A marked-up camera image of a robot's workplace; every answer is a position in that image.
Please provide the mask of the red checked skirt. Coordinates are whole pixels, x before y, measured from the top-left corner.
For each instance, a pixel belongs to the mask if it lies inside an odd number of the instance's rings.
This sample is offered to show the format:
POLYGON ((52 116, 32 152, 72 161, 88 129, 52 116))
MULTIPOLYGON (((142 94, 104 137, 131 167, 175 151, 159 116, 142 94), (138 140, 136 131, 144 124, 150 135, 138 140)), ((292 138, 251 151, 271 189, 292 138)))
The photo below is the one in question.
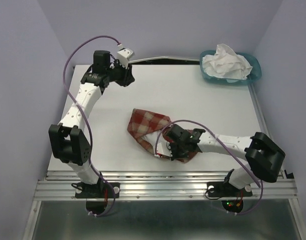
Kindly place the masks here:
POLYGON ((169 160, 170 156, 167 153, 156 154, 155 145, 158 145, 157 149, 160 150, 161 147, 166 146, 167 142, 172 142, 170 138, 166 137, 165 131, 157 138, 162 128, 171 122, 170 117, 167 115, 135 108, 132 111, 127 131, 149 154, 169 160))

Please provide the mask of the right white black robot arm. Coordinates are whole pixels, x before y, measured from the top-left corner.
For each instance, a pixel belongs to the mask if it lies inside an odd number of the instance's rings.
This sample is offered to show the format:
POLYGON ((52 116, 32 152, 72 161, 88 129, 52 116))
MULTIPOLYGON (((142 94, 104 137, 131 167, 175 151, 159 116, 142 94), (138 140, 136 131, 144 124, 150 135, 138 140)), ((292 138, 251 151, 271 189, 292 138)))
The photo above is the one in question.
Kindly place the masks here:
POLYGON ((232 156, 240 165, 228 172, 217 187, 228 195, 234 195, 245 186, 262 180, 275 183, 280 173, 285 152, 266 134, 253 136, 215 135, 205 129, 192 131, 175 124, 165 136, 170 139, 171 158, 186 158, 190 153, 217 153, 232 156))

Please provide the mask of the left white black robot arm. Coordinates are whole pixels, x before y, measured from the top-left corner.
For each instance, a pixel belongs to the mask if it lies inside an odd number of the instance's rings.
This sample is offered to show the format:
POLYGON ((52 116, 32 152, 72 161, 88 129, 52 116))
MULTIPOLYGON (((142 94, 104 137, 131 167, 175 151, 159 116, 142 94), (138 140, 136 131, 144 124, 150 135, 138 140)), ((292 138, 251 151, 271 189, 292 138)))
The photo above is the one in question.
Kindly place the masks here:
POLYGON ((93 197, 103 194, 104 184, 100 172, 91 163, 92 147, 83 130, 89 127, 89 115, 110 83, 127 87, 135 81, 129 62, 133 55, 133 50, 123 48, 111 62, 109 51, 96 50, 93 64, 83 75, 71 107, 61 121, 48 130, 53 156, 75 171, 93 197))

